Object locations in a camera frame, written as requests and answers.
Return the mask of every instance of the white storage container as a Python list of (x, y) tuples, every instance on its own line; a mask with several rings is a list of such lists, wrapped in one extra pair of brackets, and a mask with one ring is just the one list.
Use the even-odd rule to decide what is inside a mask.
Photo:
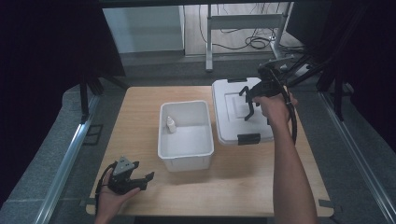
[(260, 81), (257, 77), (248, 77), (239, 81), (221, 79), (212, 84), (218, 137), (222, 145), (248, 145), (273, 140), (271, 126), (255, 103), (253, 116), (245, 121), (249, 114), (246, 94), (239, 95), (245, 86), (251, 89)]
[[(167, 118), (175, 121), (171, 133)], [(161, 106), (158, 156), (170, 172), (209, 168), (214, 152), (209, 109), (205, 101), (166, 103)]]

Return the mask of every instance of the hand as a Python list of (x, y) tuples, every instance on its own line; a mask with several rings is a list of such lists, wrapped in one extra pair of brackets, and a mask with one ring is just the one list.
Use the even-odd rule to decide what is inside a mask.
[[(297, 105), (297, 100), (290, 92), (290, 100), (293, 105)], [(286, 107), (282, 94), (273, 97), (255, 97), (254, 103), (259, 103), (262, 107), (262, 114), (270, 120), (271, 126), (287, 124), (290, 119), (289, 110)]]
[(140, 191), (139, 188), (136, 188), (131, 189), (123, 195), (116, 194), (107, 186), (111, 172), (113, 172), (112, 168), (107, 171), (103, 180), (95, 224), (108, 223), (119, 212), (122, 204), (128, 199), (134, 197)]

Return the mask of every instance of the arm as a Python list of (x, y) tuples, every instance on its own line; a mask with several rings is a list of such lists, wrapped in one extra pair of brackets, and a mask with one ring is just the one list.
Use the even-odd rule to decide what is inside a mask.
[[(294, 105), (297, 101), (291, 96)], [(317, 209), (304, 167), (289, 130), (282, 95), (255, 98), (270, 121), (275, 142), (274, 213), (276, 223), (318, 223)]]
[(113, 169), (109, 169), (105, 175), (103, 186), (99, 196), (98, 212), (95, 224), (108, 224), (110, 220), (119, 212), (123, 203), (134, 197), (140, 189), (131, 189), (123, 195), (118, 195), (108, 188), (108, 179)]

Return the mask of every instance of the wooden table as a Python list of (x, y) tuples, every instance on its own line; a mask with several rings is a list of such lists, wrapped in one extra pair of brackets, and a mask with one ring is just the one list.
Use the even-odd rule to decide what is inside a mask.
[[(169, 173), (158, 157), (160, 107), (168, 102), (205, 100), (209, 105), (215, 152), (210, 168)], [(316, 200), (318, 215), (332, 208), (304, 129), (298, 119), (296, 142)], [(274, 143), (226, 147), (219, 143), (211, 87), (132, 87), (125, 95), (96, 183), (109, 164), (125, 156), (140, 161), (132, 178), (155, 172), (148, 189), (124, 204), (120, 214), (130, 216), (272, 217)], [(96, 183), (92, 187), (94, 197)], [(87, 205), (94, 214), (94, 206)]]

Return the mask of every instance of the metal rail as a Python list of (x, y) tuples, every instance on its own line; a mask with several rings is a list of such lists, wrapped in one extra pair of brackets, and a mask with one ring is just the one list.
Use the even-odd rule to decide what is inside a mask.
[(53, 210), (64, 190), (64, 184), (66, 183), (67, 177), (69, 177), (70, 171), (73, 168), (74, 162), (78, 155), (79, 149), (81, 148), (82, 142), (84, 141), (85, 135), (90, 128), (93, 113), (98, 105), (99, 97), (93, 96), (90, 103), (90, 115), (85, 123), (79, 124), (76, 133), (67, 149), (64, 159), (59, 166), (58, 172), (54, 177), (49, 191), (38, 210), (37, 217), (35, 218), (35, 224), (49, 223), (50, 217), (52, 216)]
[(366, 185), (369, 188), (369, 190), (372, 192), (376, 202), (378, 203), (379, 208), (381, 209), (383, 215), (385, 216), (385, 219), (387, 220), (388, 223), (395, 224), (396, 209), (391, 198), (388, 196), (381, 182), (376, 178), (367, 160), (364, 159), (361, 150), (359, 149), (358, 145), (356, 144), (355, 140), (350, 134), (345, 123), (340, 121), (337, 115), (332, 110), (333, 109), (332, 101), (322, 92), (319, 93), (319, 97), (323, 100), (324, 104), (326, 105), (327, 111), (329, 112), (330, 117), (332, 118), (332, 121), (335, 124), (335, 127), (337, 128), (338, 132), (341, 134), (353, 161), (355, 162), (356, 166), (361, 172), (361, 176), (366, 182)]

